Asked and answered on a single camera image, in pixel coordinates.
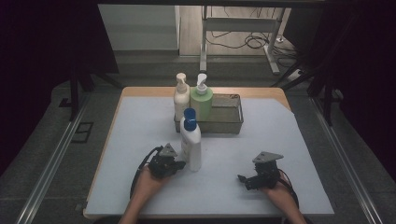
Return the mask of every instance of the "white pump bottle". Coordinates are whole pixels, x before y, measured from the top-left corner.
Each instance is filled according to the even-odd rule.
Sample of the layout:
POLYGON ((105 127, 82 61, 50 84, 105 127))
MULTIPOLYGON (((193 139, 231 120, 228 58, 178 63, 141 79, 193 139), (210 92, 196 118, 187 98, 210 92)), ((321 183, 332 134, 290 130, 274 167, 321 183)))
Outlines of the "white pump bottle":
POLYGON ((175 121, 183 118, 183 112, 190 107, 190 86, 186 84, 186 75, 179 73, 176 76, 177 86, 174 94, 175 121))

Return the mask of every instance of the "lotion bottle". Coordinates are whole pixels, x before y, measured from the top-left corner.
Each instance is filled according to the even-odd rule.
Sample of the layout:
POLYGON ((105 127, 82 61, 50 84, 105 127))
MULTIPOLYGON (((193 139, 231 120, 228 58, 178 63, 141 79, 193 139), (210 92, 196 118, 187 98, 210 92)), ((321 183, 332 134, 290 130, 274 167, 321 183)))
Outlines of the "lotion bottle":
POLYGON ((199 171, 202 165, 201 130, 195 119, 195 110, 187 108, 180 121, 181 150, 191 171, 199 171))
POLYGON ((206 86, 206 78, 206 74, 199 74, 197 86, 191 90, 190 104, 196 111, 198 121, 207 120, 212 109, 213 91, 206 86))
POLYGON ((177 86, 174 94, 175 121, 183 118, 183 112, 190 107, 190 86, 186 84, 186 75, 179 73, 176 75, 177 86))

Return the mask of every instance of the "metal frame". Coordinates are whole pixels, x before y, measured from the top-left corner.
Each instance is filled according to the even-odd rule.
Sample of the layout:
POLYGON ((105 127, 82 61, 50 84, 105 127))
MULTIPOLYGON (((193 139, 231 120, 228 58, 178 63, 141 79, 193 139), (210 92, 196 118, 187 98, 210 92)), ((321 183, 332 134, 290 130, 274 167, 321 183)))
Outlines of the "metal frame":
POLYGON ((206 73, 206 32, 207 31, 224 31, 224 32, 261 32, 272 33, 268 46, 264 46, 265 55, 274 75, 279 75, 279 68, 276 60, 272 55, 280 24, 282 23, 285 8, 281 8, 276 20, 260 18, 208 18, 207 6, 204 6, 202 17, 202 44, 200 58, 200 72, 206 73))
POLYGON ((383 222, 380 215, 378 214, 372 198, 370 197, 370 194, 368 193, 366 187, 364 187, 364 185, 361 183, 361 180, 359 179, 358 174, 353 168, 353 165, 350 162, 349 157, 346 154, 343 146, 338 140, 334 129, 326 122, 326 119, 321 115, 322 108, 320 102, 318 101, 318 98, 310 98, 310 100, 312 105, 316 109, 316 114, 323 130, 326 133, 329 142, 332 144, 334 153, 339 160, 341 167, 344 170, 346 179, 348 180, 350 187, 352 187, 353 191, 355 192, 356 198, 361 204, 361 209, 363 210, 364 215, 366 215, 367 220, 371 224, 382 224, 383 222))
POLYGON ((55 148, 51 157, 49 158, 49 161, 44 168, 44 171, 41 173, 41 176, 35 183, 35 187, 33 188, 32 192, 29 195, 29 198, 27 199, 24 207, 18 215, 16 223, 19 224, 33 222, 35 214, 37 213, 38 208, 40 207, 40 204, 43 201, 48 188, 50 187, 52 178, 55 176, 56 171, 61 164, 62 158, 64 157, 64 153, 66 152, 67 147, 72 140, 73 134, 78 127, 79 121, 81 120, 85 112, 88 101, 90 99, 90 95, 85 94, 82 96, 82 98, 83 99, 81 101, 81 109, 78 111, 76 118, 73 121, 70 121, 67 125, 62 139, 60 140, 58 146, 55 148))

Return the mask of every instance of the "black cable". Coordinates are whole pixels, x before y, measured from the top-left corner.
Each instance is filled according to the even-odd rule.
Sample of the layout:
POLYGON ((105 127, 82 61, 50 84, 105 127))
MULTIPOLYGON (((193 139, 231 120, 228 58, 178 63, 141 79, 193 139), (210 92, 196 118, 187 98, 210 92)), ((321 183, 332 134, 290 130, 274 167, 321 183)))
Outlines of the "black cable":
POLYGON ((232 47, 232 46, 227 46, 227 45, 223 45, 223 44, 213 43, 213 42, 210 42, 208 39, 206 39, 206 41, 209 42, 209 44, 211 44, 211 45, 219 45, 219 46, 222 46, 222 47, 227 48, 227 49, 240 49, 240 48, 242 48, 242 47, 247 45, 247 43, 245 43, 244 45, 241 45, 241 46, 238 46, 238 47, 232 47))
POLYGON ((273 11, 273 15, 271 16, 271 19, 274 17, 275 10, 276 10, 276 7, 274 7, 274 11, 273 11))
POLYGON ((284 179, 279 178, 279 179, 278 179, 279 183, 283 184, 283 185, 289 190, 290 195, 291 195, 291 197, 293 198, 293 200, 296 202, 297 207, 300 208, 300 204, 299 204, 299 201, 298 201, 297 194, 296 194, 296 192, 295 192, 294 189, 293 189, 293 185, 291 184, 291 181, 290 181, 288 175, 287 175, 285 172, 283 172, 281 169, 278 169, 278 170, 279 170, 280 172, 282 172, 283 175, 286 176, 286 178, 288 179, 288 182, 289 182, 289 183, 288 183, 288 182, 286 182, 284 179))
POLYGON ((276 46, 274 46, 273 54, 274 55, 287 56, 287 57, 292 58, 292 59, 296 59, 298 57, 297 54, 288 54, 288 53, 282 52, 276 46))
POLYGON ((145 166, 145 164, 148 162, 149 157, 153 152, 157 151, 158 154, 161 151, 161 149, 163 149, 163 147, 155 147, 150 151, 150 153, 145 157, 145 159, 142 160, 142 163, 140 163, 139 167, 136 170, 136 174, 134 174, 134 180, 132 181, 131 192, 129 195, 130 198, 132 198, 132 195, 134 194, 134 186, 136 185, 137 179, 139 179, 140 172, 142 171, 143 166, 145 166))
POLYGON ((249 16, 249 17, 251 17, 251 15, 253 15, 253 13, 254 13, 256 10, 257 10, 257 7, 254 8, 254 10, 250 13, 250 16, 249 16))
POLYGON ((213 35, 213 31, 211 31, 211 33, 212 33, 212 36, 213 36, 214 38, 218 38, 218 37, 221 37, 221 36, 224 36, 224 35, 230 34, 230 33, 232 33, 232 31, 226 32, 226 33, 224 33, 224 34, 221 34, 221 35, 213 35))
POLYGON ((248 45, 251 49, 260 49, 260 48, 264 47, 264 45, 267 44, 268 41, 267 41, 266 38, 263 38, 263 37, 257 36, 257 35, 253 35, 253 33, 250 33, 250 35, 248 35, 248 36, 245 38, 245 43, 247 43, 247 45, 248 45), (250 41, 253 41, 253 40, 256 41, 257 43, 259 43, 259 46, 258 46, 258 47, 253 47, 253 46, 251 46, 251 45, 249 44, 250 41))
POLYGON ((300 53, 300 51, 298 51, 297 49, 283 49, 283 50, 294 51, 294 52, 296 52, 296 53, 300 53))
POLYGON ((260 11, 257 11, 257 18, 259 18, 261 14, 262 14, 262 7, 260 8, 260 11))
POLYGON ((225 12, 225 14, 226 14, 228 17, 230 17, 230 15, 228 15, 227 11, 225 10, 225 7, 224 7, 224 12, 225 12))
POLYGON ((265 35, 265 33, 260 33, 260 34, 262 34, 265 37, 268 43, 270 42, 270 38, 268 34, 267 35, 265 35))

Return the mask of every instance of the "white table surface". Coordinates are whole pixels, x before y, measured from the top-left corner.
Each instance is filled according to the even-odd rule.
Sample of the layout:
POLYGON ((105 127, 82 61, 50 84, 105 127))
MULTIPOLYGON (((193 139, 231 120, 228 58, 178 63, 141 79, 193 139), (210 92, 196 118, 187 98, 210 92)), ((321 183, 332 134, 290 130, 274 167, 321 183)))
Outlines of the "white table surface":
MULTIPOLYGON (((177 172, 141 217, 280 217, 263 193, 237 179, 256 174, 252 160, 261 151, 284 156, 277 166, 289 176, 303 214, 333 214, 293 113, 274 99, 242 98, 242 107, 240 134, 203 134, 201 170, 177 172)), ((173 116, 171 97, 121 99, 85 217, 123 214, 134 173, 153 148, 170 143, 181 155, 173 116)))

